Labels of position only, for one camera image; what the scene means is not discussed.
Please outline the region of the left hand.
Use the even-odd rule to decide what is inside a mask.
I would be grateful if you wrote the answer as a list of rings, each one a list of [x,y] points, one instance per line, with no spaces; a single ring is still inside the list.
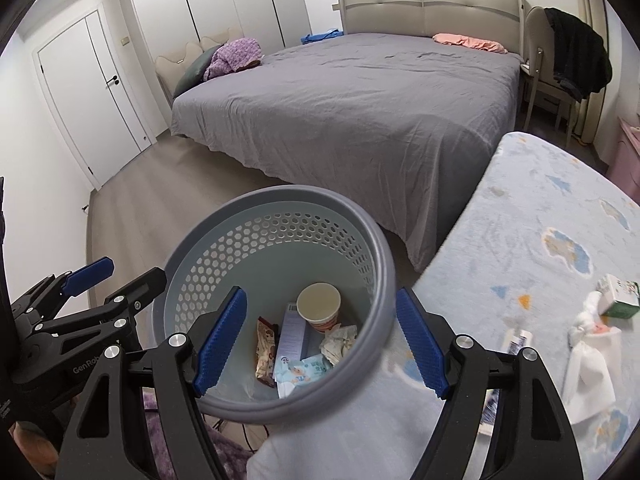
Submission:
[[[10,429],[14,442],[32,468],[43,479],[53,479],[58,466],[58,451],[45,437],[14,424]]]

